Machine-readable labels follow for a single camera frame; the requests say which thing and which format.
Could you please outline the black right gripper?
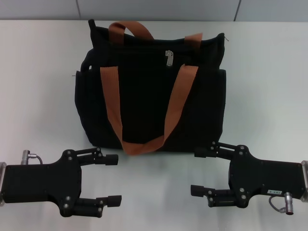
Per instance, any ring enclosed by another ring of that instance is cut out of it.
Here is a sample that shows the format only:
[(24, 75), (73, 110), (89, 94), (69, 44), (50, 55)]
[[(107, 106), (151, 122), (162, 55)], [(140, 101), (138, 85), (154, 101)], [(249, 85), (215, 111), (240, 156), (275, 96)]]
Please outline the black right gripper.
[(206, 197), (209, 207), (236, 206), (246, 208), (255, 195), (283, 197), (290, 193), (301, 199), (305, 190), (305, 177), (300, 163), (261, 160), (253, 157), (248, 147), (212, 142), (198, 147), (195, 157), (230, 160), (228, 190), (216, 190), (191, 185), (191, 196)]

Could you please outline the black bag with orange handles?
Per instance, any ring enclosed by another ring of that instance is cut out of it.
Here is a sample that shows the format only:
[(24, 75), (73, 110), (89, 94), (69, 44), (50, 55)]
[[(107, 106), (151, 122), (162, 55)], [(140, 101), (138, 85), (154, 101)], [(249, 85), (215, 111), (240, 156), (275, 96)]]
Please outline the black bag with orange handles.
[[(188, 152), (218, 142), (226, 103), (225, 35), (154, 39), (142, 24), (89, 20), (92, 49), (76, 73), (75, 105), (94, 146), (129, 155)], [(174, 53), (167, 66), (165, 52)]]

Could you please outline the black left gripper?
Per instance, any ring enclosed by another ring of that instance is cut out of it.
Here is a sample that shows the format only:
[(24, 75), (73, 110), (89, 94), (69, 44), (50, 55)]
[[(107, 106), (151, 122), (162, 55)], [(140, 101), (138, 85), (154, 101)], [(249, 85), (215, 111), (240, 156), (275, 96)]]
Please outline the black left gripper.
[(118, 164), (117, 154), (103, 155), (101, 148), (65, 150), (51, 164), (8, 165), (5, 169), (1, 195), (5, 203), (52, 202), (63, 217), (101, 218), (103, 208), (119, 207), (122, 196), (96, 199), (79, 198), (81, 166)]

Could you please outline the silver metal zipper pull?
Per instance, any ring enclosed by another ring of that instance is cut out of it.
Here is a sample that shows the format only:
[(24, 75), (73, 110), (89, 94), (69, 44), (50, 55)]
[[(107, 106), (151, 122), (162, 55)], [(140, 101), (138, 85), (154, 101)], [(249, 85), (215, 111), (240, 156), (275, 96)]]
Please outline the silver metal zipper pull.
[(173, 57), (174, 57), (174, 53), (171, 50), (167, 50), (165, 52), (165, 56), (167, 57), (167, 66), (172, 66), (173, 65)]

